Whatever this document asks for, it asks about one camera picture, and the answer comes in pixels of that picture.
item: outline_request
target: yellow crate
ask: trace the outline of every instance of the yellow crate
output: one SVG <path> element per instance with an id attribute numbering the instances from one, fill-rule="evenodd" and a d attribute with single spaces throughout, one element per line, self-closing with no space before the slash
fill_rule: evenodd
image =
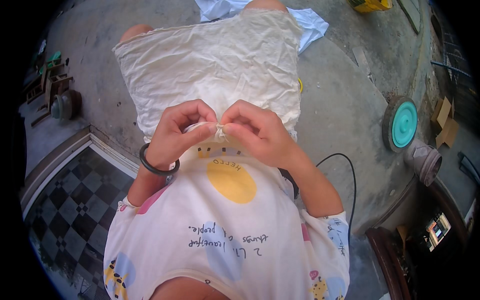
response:
<path id="1" fill-rule="evenodd" d="M 387 11 L 392 8 L 392 0 L 347 0 L 347 2 L 361 13 Z"/>

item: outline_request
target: pink shape print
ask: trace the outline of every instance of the pink shape print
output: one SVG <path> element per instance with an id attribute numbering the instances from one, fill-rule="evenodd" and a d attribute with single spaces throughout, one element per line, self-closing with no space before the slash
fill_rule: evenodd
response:
<path id="1" fill-rule="evenodd" d="M 303 240 L 310 240 L 310 236 L 308 235 L 308 231 L 307 231 L 307 226 L 305 225 L 305 223 L 302 223 L 301 224 L 301 233 L 303 235 Z"/>
<path id="2" fill-rule="evenodd" d="M 312 280 L 315 280 L 315 278 L 317 278 L 318 276 L 318 271 L 310 271 L 310 278 Z"/>
<path id="3" fill-rule="evenodd" d="M 167 189 L 167 187 L 169 187 L 168 185 L 165 186 L 163 189 L 159 190 L 158 192 L 156 192 L 155 194 L 151 195 L 150 198 L 148 198 L 143 204 L 142 204 L 142 207 L 140 207 L 140 209 L 138 210 L 138 213 L 137 215 L 143 215 L 145 214 L 148 209 L 153 205 L 153 203 L 155 203 L 155 201 L 157 201 L 160 196 L 163 194 L 163 192 Z"/>

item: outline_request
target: hand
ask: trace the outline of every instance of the hand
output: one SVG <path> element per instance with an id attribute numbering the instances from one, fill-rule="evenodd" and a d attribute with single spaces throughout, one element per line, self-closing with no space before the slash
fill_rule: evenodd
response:
<path id="1" fill-rule="evenodd" d="M 223 132 L 235 137 L 260 162 L 289 169 L 303 153 L 276 113 L 238 100 L 225 111 L 220 124 Z"/>
<path id="2" fill-rule="evenodd" d="M 205 124 L 183 133 L 188 126 L 205 121 L 216 123 L 217 119 L 213 109 L 200 99 L 165 109 L 146 151 L 146 160 L 155 168 L 167 171 L 190 147 L 216 132 L 214 124 Z"/>

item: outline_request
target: person's left hand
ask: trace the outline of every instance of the person's left hand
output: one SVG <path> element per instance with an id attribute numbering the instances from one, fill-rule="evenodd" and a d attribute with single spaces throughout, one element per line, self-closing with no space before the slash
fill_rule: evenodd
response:
<path id="1" fill-rule="evenodd" d="M 185 151 L 216 132 L 215 124 L 205 124 L 183 133 L 188 126 L 205 121 L 218 122 L 214 110 L 201 99 L 165 109 L 146 151 L 146 160 L 155 168 L 168 171 L 169 165 Z"/>

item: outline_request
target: metal wheel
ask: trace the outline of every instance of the metal wheel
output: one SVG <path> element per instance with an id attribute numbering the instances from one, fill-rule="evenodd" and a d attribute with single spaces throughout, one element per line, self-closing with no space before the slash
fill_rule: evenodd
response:
<path id="1" fill-rule="evenodd" d="M 394 152 L 402 152 L 411 144 L 416 131 L 417 108 L 413 101 L 405 96 L 393 97 L 382 122 L 385 146 Z"/>

